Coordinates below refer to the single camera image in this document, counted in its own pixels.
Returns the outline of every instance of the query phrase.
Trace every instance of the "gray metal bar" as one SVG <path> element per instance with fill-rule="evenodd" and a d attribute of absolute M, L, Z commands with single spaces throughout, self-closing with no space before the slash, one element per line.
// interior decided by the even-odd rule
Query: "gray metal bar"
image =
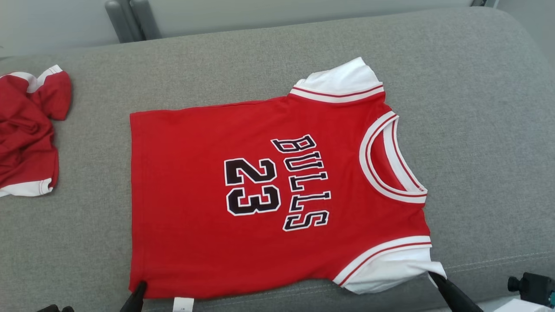
<path fill-rule="evenodd" d="M 122 5 L 116 0 L 108 0 L 104 4 L 106 12 L 110 17 L 115 34 L 118 36 L 119 43 L 134 42 L 133 33 L 129 28 Z"/>
<path fill-rule="evenodd" d="M 148 0 L 130 0 L 129 4 L 137 16 L 145 39 L 152 40 L 162 38 L 158 25 L 156 25 L 156 21 L 152 15 Z"/>
<path fill-rule="evenodd" d="M 495 9 L 495 8 L 497 8 L 498 3 L 499 3 L 499 0 L 487 0 L 485 6 Z"/>
<path fill-rule="evenodd" d="M 127 25 L 129 25 L 129 30 L 133 35 L 133 39 L 135 39 L 135 41 L 143 41 L 144 40 L 143 32 L 141 32 L 139 23 L 135 19 L 135 14 L 131 9 L 129 0 L 117 0 L 117 1 L 122 6 L 123 14 L 125 15 L 125 19 L 127 20 Z"/>

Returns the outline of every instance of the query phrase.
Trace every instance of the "gray couch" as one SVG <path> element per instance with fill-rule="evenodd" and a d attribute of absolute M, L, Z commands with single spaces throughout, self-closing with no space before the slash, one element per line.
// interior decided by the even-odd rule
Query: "gray couch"
<path fill-rule="evenodd" d="M 54 192 L 0 199 L 0 310 L 50 303 L 118 311 L 131 260 L 129 113 L 267 99 L 362 56 L 402 121 L 401 149 L 429 189 L 432 258 L 473 300 L 524 271 L 555 277 L 555 74 L 523 28 L 461 8 L 203 34 L 8 58 L 73 81 L 54 122 Z M 445 306 L 425 276 L 354 295 L 330 281 L 195 303 L 195 311 L 419 311 Z M 171 311 L 147 300 L 143 311 Z"/>

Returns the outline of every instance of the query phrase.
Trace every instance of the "red fabric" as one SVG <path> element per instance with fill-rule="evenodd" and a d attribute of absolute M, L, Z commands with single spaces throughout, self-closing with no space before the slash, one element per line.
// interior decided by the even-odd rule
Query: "red fabric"
<path fill-rule="evenodd" d="M 49 118 L 65 119 L 71 81 L 63 71 L 43 75 L 43 84 L 30 93 L 29 81 L 36 82 L 30 74 L 0 77 L 0 189 L 48 178 L 52 179 L 49 187 L 57 182 L 58 151 L 52 144 L 54 128 Z"/>
<path fill-rule="evenodd" d="M 391 110 L 384 99 L 385 94 L 379 93 L 330 104 L 290 94 L 264 102 L 131 114 L 129 289 L 145 280 L 147 298 L 210 298 L 308 278 L 333 280 L 374 246 L 429 235 L 423 204 L 382 195 L 371 186 L 359 163 L 367 129 Z M 302 152 L 282 153 L 272 144 L 274 139 L 307 134 L 316 146 Z M 315 151 L 321 155 L 323 168 L 287 169 L 285 158 Z M 240 158 L 260 173 L 264 169 L 259 161 L 270 159 L 276 178 L 253 183 L 243 174 L 243 184 L 227 185 L 224 163 Z M 302 182 L 301 192 L 290 189 L 291 176 L 321 172 L 328 178 Z M 391 168 L 381 168 L 380 173 L 393 174 Z M 400 185 L 392 178 L 386 181 Z M 261 194 L 265 185 L 279 189 L 277 210 L 250 215 L 228 211 L 226 196 L 234 188 L 244 187 L 246 196 L 240 202 L 248 204 L 246 197 Z M 324 192 L 331 192 L 331 199 L 305 201 L 298 213 L 328 211 L 327 224 L 317 227 L 312 222 L 306 229 L 286 232 L 285 220 L 295 214 L 290 212 L 292 197 Z"/>

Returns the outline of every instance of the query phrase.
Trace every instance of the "clothing tag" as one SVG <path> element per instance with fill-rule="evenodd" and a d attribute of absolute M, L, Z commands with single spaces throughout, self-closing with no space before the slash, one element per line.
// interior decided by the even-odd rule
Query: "clothing tag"
<path fill-rule="evenodd" d="M 193 298 L 175 297 L 173 312 L 193 312 L 194 303 L 195 299 Z"/>

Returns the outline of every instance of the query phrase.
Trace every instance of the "white wall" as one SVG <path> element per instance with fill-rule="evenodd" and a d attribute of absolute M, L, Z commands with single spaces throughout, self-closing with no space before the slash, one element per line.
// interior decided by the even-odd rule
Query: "white wall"
<path fill-rule="evenodd" d="M 163 37 L 471 4 L 472 0 L 150 0 Z"/>
<path fill-rule="evenodd" d="M 105 0 L 0 0 L 0 58 L 118 43 Z M 165 37 L 382 15 L 472 0 L 150 0 Z"/>
<path fill-rule="evenodd" d="M 118 43 L 105 0 L 0 0 L 0 58 Z"/>
<path fill-rule="evenodd" d="M 555 0 L 498 0 L 497 8 L 524 26 L 555 68 Z"/>

